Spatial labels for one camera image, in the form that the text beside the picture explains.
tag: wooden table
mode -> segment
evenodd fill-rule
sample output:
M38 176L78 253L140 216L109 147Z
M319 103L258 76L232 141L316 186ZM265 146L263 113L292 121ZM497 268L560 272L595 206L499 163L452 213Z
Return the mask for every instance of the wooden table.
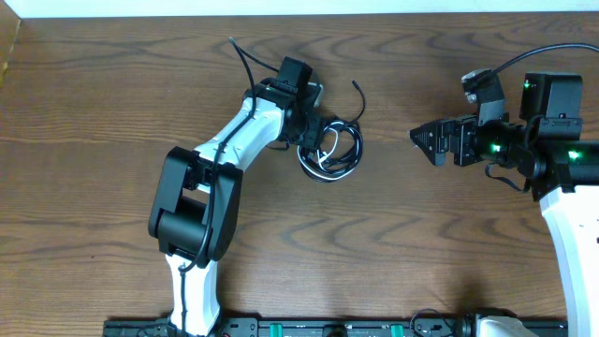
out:
M407 131L475 111L460 87L555 42L599 42L597 14L25 20L0 91L0 335L98 336L108 318L172 307L147 221L167 152L205 142L249 84L234 36L273 65L306 60L324 110L358 113L365 152L339 183L295 152L245 174L219 268L227 310L263 316L407 317L475 306L564 318L555 252L531 195L484 165L432 166ZM502 73L518 119L527 70L581 73L584 138L599 138L596 54L555 51ZM269 76L253 66L259 80ZM516 172L500 172L518 178ZM204 198L201 193L193 194Z

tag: green connector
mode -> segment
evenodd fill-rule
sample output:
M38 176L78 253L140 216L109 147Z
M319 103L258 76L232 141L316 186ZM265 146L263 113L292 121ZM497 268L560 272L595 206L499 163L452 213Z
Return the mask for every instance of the green connector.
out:
M403 325L394 324L391 326L391 337L403 337Z
M278 323L270 324L270 337L283 337L283 326Z

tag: white cable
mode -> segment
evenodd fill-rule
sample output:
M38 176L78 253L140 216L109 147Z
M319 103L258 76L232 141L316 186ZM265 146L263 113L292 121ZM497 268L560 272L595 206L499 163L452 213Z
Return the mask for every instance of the white cable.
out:
M325 137L327 136L327 134L330 131L335 133L335 143L333 144L332 149L330 149L328 154L327 154L327 152L323 151L324 155L322 157L320 156L320 150L316 150L316 155L318 156L318 166L323 170L327 170L327 169L322 167L322 163L325 160L327 160L335 152L335 148L337 147L337 141L339 140L339 132L337 132L337 130L335 130L335 129L327 130L327 133L325 133Z
M302 166L304 166L304 167L305 167L307 170L309 170L309 171L310 171L310 173L312 173L314 176L316 176L316 177L318 177L318 178L321 178L321 179L324 179L324 180L327 180L327 181L332 181L332 182L340 180L341 178L343 178L343 177L345 177L346 175L348 175L349 173L351 173L351 172L352 172L354 169L356 169L356 168L352 168L352 169L348 170L346 173L344 173L343 175L341 175L341 176L339 176L339 177L336 177L336 178L330 178L330 177L321 176L320 174L318 174L318 173L316 173L316 172L312 171L312 169L311 169L311 168L310 168L310 167L309 167L309 166L308 166L306 163L304 163L304 162L303 162L303 160L301 160L301 155L300 155L300 146L298 146L298 159L299 159L299 163L300 163Z

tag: black bracket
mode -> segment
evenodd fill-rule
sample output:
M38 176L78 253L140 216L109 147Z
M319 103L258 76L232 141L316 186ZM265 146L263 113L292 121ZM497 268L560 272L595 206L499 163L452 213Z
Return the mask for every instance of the black bracket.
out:
M218 261L231 243L237 226L243 171L230 164L218 165L214 187L212 235L203 261ZM165 159L158 183L148 231L158 239L160 251L193 259L204 239L208 213L206 204L183 195L183 189L196 190L199 184L209 186L212 162L198 153L173 148Z
M266 79L256 85L256 96L275 103L285 112L278 140L316 151L325 137L325 125L332 117L326 118L314 108L322 88L319 83L309 83L312 74L312 68L305 62L286 57L276 79ZM251 94L246 91L244 98Z
M542 117L537 139L579 140L582 133L580 101L582 78L576 74L526 73L519 117Z
M475 115L477 126L504 120L505 95L497 74L491 76L488 80L483 81L474 89L470 89L470 83L482 78L488 73L490 73L490 69L475 70L461 79L462 87L468 98L468 102L476 103L478 105Z
M483 160L475 153L476 116L442 119L410 130L410 139L435 166L446 161L446 153L454 154L454 164L465 167Z

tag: black mount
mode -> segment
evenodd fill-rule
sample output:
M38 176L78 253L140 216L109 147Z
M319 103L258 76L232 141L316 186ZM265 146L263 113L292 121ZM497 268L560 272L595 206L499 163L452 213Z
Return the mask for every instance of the black mount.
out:
M518 168L538 201L557 187L574 192L578 184L599 184L599 142L580 141L578 117L582 78L575 74L527 73L519 117L526 125L510 124L504 92L497 75L476 87L472 82L489 73L477 70L462 79L476 114L426 123L410 131L410 139L435 166L447 152L461 167L491 160Z
M215 194L212 235L206 256L198 263L200 268L223 257L237 227L243 171L230 164L217 168L215 190L211 191ZM204 212L206 204L184 196L183 189L210 186L211 178L212 162L198 153L180 147L168 153L148 224L162 253L194 259L206 232L208 215Z
M312 68L304 62L286 57L276 79L266 79L256 85L256 96L274 102L285 112L278 140L316 151L331 118L315 111L322 87L320 83L309 83L312 74ZM248 90L244 98L251 95Z

